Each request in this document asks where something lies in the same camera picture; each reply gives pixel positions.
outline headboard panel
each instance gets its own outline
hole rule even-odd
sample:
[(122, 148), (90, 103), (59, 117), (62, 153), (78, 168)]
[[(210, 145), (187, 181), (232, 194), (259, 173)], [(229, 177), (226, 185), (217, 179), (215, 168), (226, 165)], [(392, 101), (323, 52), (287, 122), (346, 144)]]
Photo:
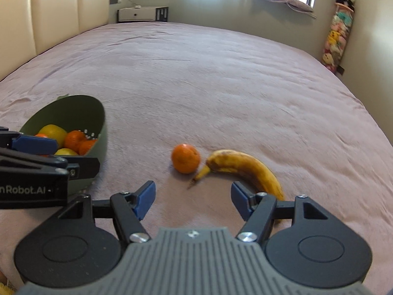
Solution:
[(0, 81), (75, 35), (108, 23), (109, 0), (0, 0)]

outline blue gripper pad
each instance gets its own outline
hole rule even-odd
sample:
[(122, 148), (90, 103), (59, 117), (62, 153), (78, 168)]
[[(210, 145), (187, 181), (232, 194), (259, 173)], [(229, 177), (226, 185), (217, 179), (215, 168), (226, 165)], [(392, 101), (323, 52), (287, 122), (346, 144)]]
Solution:
[(241, 190), (239, 185), (241, 184), (238, 182), (232, 184), (231, 200), (243, 220), (247, 221), (253, 213), (253, 209), (250, 207), (248, 196)]
[(52, 138), (21, 134), (12, 140), (12, 149), (36, 155), (53, 155), (57, 151), (57, 141)]
[(156, 184), (153, 181), (148, 181), (134, 195), (137, 200), (133, 211), (138, 220), (141, 221), (156, 199)]

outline gray ribbed plate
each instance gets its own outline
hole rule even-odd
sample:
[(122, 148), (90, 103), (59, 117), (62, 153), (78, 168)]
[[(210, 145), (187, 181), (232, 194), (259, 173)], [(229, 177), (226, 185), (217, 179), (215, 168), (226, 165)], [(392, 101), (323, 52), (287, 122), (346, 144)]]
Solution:
[(119, 265), (95, 283), (66, 290), (29, 283), (17, 294), (371, 295), (360, 282), (335, 290), (295, 284), (270, 266), (258, 244), (241, 242), (226, 228), (196, 231), (162, 229), (154, 240), (131, 244)]

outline bedspread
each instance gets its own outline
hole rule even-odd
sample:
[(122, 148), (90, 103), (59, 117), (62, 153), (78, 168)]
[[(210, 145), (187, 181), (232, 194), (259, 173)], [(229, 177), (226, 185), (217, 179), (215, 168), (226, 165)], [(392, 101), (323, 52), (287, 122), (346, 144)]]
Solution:
[[(373, 251), (365, 285), (393, 287), (393, 148), (362, 103), (310, 55), (263, 38), (171, 23), (106, 25), (57, 45), (0, 82), (0, 125), (18, 130), (57, 96), (87, 94), (106, 109), (109, 146), (94, 199), (136, 190), (157, 198), (143, 220), (160, 226), (243, 225), (230, 200), (233, 177), (172, 169), (179, 143), (202, 158), (231, 148), (253, 154), (287, 199), (305, 193)], [(17, 286), (16, 243), (55, 209), (0, 211), (0, 270)], [(109, 220), (97, 220), (114, 232)]]

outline fruit basket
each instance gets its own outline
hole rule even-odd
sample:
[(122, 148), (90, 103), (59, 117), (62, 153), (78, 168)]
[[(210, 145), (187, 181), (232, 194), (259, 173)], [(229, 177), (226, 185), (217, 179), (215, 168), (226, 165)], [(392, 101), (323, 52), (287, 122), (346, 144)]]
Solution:
[[(105, 109), (95, 97), (88, 95), (71, 95), (59, 97), (34, 114), (20, 129), (27, 135), (36, 135), (48, 124), (57, 125), (67, 132), (81, 130), (97, 138), (94, 146), (85, 156), (96, 157), (100, 164), (104, 162), (107, 152), (107, 126)], [(68, 195), (83, 190), (93, 182), (93, 178), (76, 179), (68, 182)]]

